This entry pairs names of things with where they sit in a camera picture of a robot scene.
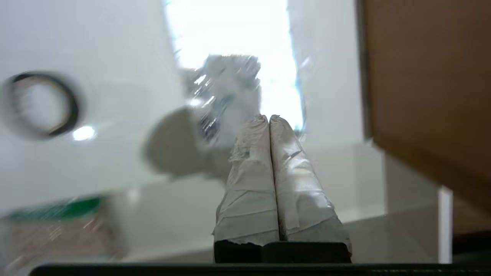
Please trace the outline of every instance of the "clear plastic bag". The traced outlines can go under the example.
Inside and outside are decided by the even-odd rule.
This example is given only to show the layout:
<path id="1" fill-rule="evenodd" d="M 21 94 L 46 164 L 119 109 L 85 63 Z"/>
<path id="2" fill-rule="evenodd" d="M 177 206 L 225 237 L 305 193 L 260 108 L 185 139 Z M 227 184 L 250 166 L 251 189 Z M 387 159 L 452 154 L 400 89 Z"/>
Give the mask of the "clear plastic bag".
<path id="1" fill-rule="evenodd" d="M 242 126 L 259 113 L 260 69 L 254 56 L 210 55 L 202 68 L 183 70 L 187 104 L 207 146 L 231 148 Z"/>
<path id="2" fill-rule="evenodd" d="M 102 262 L 119 257 L 100 198 L 21 210 L 0 220 L 5 275 L 27 275 L 45 263 Z"/>

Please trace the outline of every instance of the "plastic wrap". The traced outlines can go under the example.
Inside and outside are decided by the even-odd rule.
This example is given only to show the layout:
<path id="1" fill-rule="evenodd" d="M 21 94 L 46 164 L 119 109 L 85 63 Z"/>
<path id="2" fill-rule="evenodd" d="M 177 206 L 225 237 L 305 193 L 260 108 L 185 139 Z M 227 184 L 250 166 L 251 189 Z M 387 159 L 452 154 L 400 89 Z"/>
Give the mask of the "plastic wrap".
<path id="1" fill-rule="evenodd" d="M 118 258 L 99 198 L 15 212 L 0 221 L 0 234 L 0 259 L 6 275 L 27 275 L 45 263 Z"/>
<path id="2" fill-rule="evenodd" d="M 211 55 L 202 68 L 183 70 L 187 104 L 205 145 L 234 145 L 242 126 L 259 113 L 261 66 L 249 55 Z"/>
<path id="3" fill-rule="evenodd" d="M 268 120 L 258 115 L 237 138 L 225 196 L 217 208 L 215 242 L 279 241 Z"/>
<path id="4" fill-rule="evenodd" d="M 351 252 L 348 233 L 288 122 L 273 115 L 270 131 L 282 237 L 297 242 L 345 243 Z"/>

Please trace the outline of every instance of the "black ring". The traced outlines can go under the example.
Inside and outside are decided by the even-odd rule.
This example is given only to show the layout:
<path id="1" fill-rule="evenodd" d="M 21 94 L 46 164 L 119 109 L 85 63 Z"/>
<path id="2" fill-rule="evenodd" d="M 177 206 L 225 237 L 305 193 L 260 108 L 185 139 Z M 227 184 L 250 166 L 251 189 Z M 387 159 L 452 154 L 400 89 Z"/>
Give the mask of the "black ring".
<path id="1" fill-rule="evenodd" d="M 68 116 L 64 119 L 64 123 L 61 124 L 59 127 L 55 128 L 54 130 L 51 130 L 49 132 L 43 132 L 43 131 L 40 131 L 38 129 L 36 129 L 35 127 L 33 127 L 31 124 L 26 123 L 26 125 L 29 126 L 29 128 L 31 130 L 34 130 L 34 132 L 36 132 L 38 135 L 40 136 L 44 136 L 44 137 L 55 137 L 55 136 L 59 136 L 61 134 L 64 134 L 66 132 L 69 132 L 69 131 L 72 131 L 76 125 L 77 125 L 77 121 L 79 119 L 79 113 L 80 113 L 80 109 L 79 109 L 79 105 L 77 103 L 77 99 L 75 97 L 75 93 L 74 91 L 66 84 L 66 82 L 64 82 L 63 80 L 61 80 L 59 77 L 55 77 L 54 75 L 50 74 L 50 73 L 40 73 L 40 72 L 25 72 L 25 73 L 21 73 L 21 74 L 18 74 L 14 77 L 12 77 L 12 81 L 10 83 L 10 98 L 11 98 L 11 103 L 12 103 L 12 106 L 14 107 L 14 109 L 17 111 L 17 112 L 20 112 L 20 107 L 18 105 L 18 98 L 14 95 L 14 84 L 17 83 L 17 82 L 20 82 L 22 80 L 25 80 L 27 78 L 31 78 L 31 77 L 36 77 L 36 78 L 40 78 L 40 79 L 44 79 L 44 80 L 47 80 L 49 82 L 52 82 L 52 83 L 55 83 L 56 85 L 58 85 L 62 92 L 64 93 L 64 96 L 65 98 L 68 100 Z"/>

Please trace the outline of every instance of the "white wall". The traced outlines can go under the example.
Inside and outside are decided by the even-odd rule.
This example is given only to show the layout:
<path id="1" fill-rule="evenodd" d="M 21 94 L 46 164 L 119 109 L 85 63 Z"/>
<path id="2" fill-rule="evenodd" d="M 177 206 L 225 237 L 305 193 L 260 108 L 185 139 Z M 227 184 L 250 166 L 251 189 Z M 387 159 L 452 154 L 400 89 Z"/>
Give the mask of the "white wall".
<path id="1" fill-rule="evenodd" d="M 354 1 L 293 0 L 291 6 L 298 11 L 292 15 L 297 59 L 307 60 L 299 63 L 303 64 L 300 76 L 307 108 L 306 152 L 343 221 L 381 215 L 383 157 L 371 144 L 362 143 Z M 31 68 L 54 68 L 73 75 L 83 91 L 94 97 L 88 100 L 97 116 L 89 112 L 84 123 L 97 127 L 98 139 L 104 141 L 100 146 L 109 149 L 97 154 L 92 152 L 95 149 L 82 148 L 84 152 L 75 155 L 81 159 L 73 160 L 73 164 L 95 168 L 102 178 L 90 180 L 86 171 L 70 171 L 61 182 L 51 179 L 51 183 L 72 180 L 73 186 L 36 183 L 29 191 L 33 196 L 25 200 L 54 199 L 52 193 L 35 194 L 46 188 L 57 191 L 60 198 L 134 186 L 111 200 L 130 252 L 128 261 L 209 249 L 227 175 L 226 166 L 221 167 L 222 153 L 212 157 L 212 166 L 202 160 L 191 146 L 185 112 L 176 111 L 183 99 L 163 16 L 158 0 L 6 0 L 0 8 L 0 76 Z M 122 91 L 127 101 L 111 103 Z M 142 95 L 146 106 L 133 109 Z M 114 109 L 105 109 L 107 105 Z M 98 125 L 99 119 L 105 124 Z M 148 129 L 135 131 L 136 119 L 144 120 Z M 134 124 L 128 127 L 127 121 Z M 125 144 L 115 144 L 118 139 Z M 151 145 L 150 153 L 142 149 L 146 143 Z M 3 156 L 9 154 L 6 147 L 2 149 Z M 121 155 L 128 152 L 131 156 Z M 68 153 L 73 159 L 73 152 Z M 66 154 L 57 156 L 65 161 Z M 85 159 L 89 154 L 95 163 Z M 147 167 L 144 154 L 150 155 L 153 170 Z M 10 159 L 10 169 L 23 167 L 14 161 Z M 124 165 L 109 166 L 115 161 Z M 144 174 L 142 182 L 131 173 L 134 168 L 152 177 Z M 118 175 L 115 170 L 126 173 Z M 25 204 L 16 202 L 21 193 L 13 187 L 3 182 L 0 201 L 9 207 Z"/>

